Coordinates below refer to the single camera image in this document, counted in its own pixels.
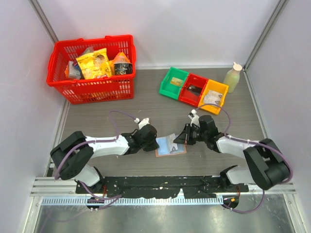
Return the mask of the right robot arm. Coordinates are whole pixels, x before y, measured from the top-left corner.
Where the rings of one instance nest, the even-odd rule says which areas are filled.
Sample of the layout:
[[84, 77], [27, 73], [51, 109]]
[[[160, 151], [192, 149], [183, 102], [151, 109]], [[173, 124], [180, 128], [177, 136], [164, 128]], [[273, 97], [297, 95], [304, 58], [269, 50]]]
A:
[[247, 167], [234, 165], [220, 173], [219, 185], [222, 190], [232, 191], [238, 184], [256, 184], [259, 188], [268, 190], [290, 177], [289, 166], [279, 154], [273, 140], [266, 138], [262, 141], [244, 142], [219, 132], [210, 115], [190, 114], [189, 117], [191, 123], [185, 125], [174, 143], [194, 145], [196, 142], [204, 142], [214, 152], [246, 160]]

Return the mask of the white VIP credit card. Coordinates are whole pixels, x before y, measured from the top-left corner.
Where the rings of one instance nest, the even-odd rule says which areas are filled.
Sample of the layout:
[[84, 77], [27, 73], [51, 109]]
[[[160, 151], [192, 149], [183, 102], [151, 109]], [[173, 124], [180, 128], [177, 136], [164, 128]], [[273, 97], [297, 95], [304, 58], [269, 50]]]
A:
[[213, 90], [209, 90], [208, 93], [207, 93], [208, 96], [218, 96], [222, 99], [223, 95], [222, 93], [219, 93], [219, 92], [216, 92], [216, 91], [213, 91]]

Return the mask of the pink leather card holder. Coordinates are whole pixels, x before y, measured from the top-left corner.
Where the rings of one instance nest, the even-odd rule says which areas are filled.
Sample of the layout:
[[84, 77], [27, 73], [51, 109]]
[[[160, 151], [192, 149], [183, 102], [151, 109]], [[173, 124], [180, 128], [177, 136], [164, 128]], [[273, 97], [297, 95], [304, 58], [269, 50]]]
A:
[[169, 153], [168, 148], [167, 148], [167, 143], [166, 143], [166, 136], [164, 137], [158, 137], [156, 139], [157, 143], [159, 144], [159, 148], [155, 151], [156, 157], [163, 157], [163, 156], [169, 156], [169, 155], [178, 155], [178, 154], [184, 154], [186, 153], [186, 147], [184, 144], [177, 144], [178, 145], [178, 150]]

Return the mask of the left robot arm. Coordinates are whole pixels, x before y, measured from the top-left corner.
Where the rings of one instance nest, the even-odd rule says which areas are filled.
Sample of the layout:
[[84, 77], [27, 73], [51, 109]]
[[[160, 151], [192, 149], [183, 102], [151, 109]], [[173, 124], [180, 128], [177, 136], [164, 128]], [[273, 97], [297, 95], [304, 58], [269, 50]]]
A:
[[55, 166], [60, 169], [62, 180], [75, 179], [81, 187], [92, 193], [99, 193], [104, 187], [104, 178], [95, 167], [88, 165], [92, 158], [108, 155], [129, 155], [139, 150], [145, 152], [159, 148], [157, 130], [146, 124], [132, 133], [115, 137], [95, 138], [75, 131], [50, 152]]

